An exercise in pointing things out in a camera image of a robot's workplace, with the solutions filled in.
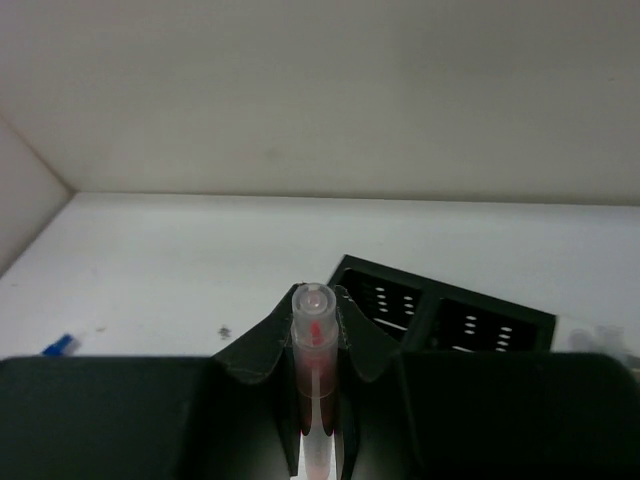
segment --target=plastic tube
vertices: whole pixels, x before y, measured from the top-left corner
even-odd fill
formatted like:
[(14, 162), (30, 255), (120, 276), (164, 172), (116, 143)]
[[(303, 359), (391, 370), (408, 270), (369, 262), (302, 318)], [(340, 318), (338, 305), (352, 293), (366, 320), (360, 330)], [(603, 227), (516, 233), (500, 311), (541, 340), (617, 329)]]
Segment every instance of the plastic tube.
[(310, 283), (298, 287), (292, 303), (302, 447), (307, 477), (321, 480), (329, 476), (331, 460), (338, 355), (336, 296), (326, 285)]

